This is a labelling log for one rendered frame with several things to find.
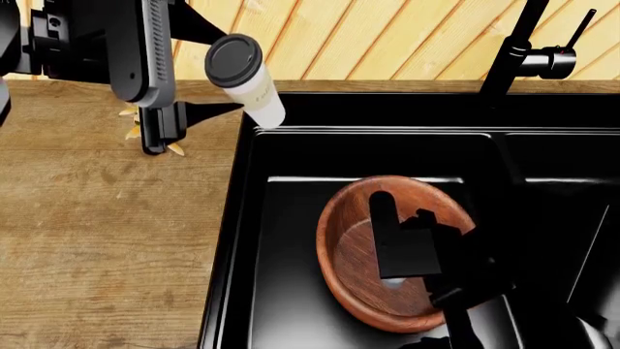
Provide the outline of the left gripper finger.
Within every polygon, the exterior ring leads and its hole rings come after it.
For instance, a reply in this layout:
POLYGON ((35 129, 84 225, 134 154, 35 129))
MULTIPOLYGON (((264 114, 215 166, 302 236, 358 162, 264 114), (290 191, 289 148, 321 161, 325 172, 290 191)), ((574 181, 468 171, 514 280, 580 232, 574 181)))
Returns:
POLYGON ((193 127, 209 118, 223 115, 227 112, 240 110, 242 104, 226 103, 226 104, 191 104, 185 103, 185 115, 187 127, 193 127))
POLYGON ((184 0, 170 0, 170 37, 172 39, 210 46, 226 35, 184 0))

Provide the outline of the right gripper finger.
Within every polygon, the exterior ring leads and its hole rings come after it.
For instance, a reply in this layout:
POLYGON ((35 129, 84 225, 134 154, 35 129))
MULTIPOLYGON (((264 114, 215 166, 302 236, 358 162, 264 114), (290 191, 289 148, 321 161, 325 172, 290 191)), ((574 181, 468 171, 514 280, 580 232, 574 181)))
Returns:
POLYGON ((376 249, 393 246, 401 232, 394 197, 387 191, 376 191, 369 198, 369 213, 376 249))
POLYGON ((439 223, 433 211, 419 208, 414 216, 400 223, 402 235, 421 235, 427 232, 433 237, 460 237, 461 232, 456 227, 439 223))

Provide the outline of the white paper cup black lid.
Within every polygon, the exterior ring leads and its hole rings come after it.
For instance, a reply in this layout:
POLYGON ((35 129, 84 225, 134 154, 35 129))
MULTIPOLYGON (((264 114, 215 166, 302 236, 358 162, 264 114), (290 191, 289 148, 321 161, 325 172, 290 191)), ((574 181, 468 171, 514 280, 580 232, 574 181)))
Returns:
POLYGON ((256 40, 244 34, 220 38, 208 49, 204 69, 208 80, 241 104, 259 127, 283 124, 286 110, 256 40))

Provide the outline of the brown wooden bowl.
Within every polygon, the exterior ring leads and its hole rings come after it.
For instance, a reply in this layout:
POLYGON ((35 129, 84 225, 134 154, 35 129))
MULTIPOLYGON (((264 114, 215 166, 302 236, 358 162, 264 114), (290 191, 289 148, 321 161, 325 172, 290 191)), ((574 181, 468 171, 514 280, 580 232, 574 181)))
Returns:
POLYGON ((369 199, 376 191, 394 197, 399 220, 433 211, 438 222, 462 233, 475 223, 440 189, 405 176, 370 176, 342 188, 326 204, 317 226, 316 251, 325 284, 360 322, 391 333, 421 333, 443 325, 444 314, 429 300, 422 278, 408 278, 395 289, 380 279, 372 235, 369 199))

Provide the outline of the black kitchen sink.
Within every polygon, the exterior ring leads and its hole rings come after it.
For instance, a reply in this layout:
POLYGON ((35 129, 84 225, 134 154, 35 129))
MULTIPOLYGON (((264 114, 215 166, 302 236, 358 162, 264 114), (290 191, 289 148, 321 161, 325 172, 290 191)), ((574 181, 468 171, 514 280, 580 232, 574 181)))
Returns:
POLYGON ((443 325, 391 333, 328 289, 320 216, 342 188, 405 176, 440 189, 477 226, 516 191, 592 197, 620 211, 620 94, 284 93, 284 124, 241 124, 203 318, 201 349, 434 349, 443 325))

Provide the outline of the yellow dried leaf sprig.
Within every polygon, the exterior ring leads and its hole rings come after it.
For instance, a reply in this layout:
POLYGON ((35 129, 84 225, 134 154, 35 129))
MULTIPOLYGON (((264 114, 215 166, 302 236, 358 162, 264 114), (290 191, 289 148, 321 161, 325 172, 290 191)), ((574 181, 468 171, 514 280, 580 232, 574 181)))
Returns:
MULTIPOLYGON (((126 104, 126 109, 119 113, 121 116, 131 116, 134 121, 134 127, 126 134, 125 139, 139 139, 140 138, 140 108, 135 104, 126 104)), ((178 143, 167 144, 168 150, 178 154, 179 156, 185 156, 184 150, 178 143)))

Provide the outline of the black kitchen faucet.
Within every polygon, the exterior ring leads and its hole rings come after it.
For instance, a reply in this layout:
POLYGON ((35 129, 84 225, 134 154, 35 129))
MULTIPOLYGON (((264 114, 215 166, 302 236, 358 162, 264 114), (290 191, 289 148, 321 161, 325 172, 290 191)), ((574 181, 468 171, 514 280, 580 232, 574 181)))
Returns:
POLYGON ((532 48, 534 33, 549 0, 527 0, 511 34, 505 38, 480 88, 482 103, 499 106, 516 78, 565 79, 576 65, 574 46, 597 13, 591 9, 565 46, 532 48))

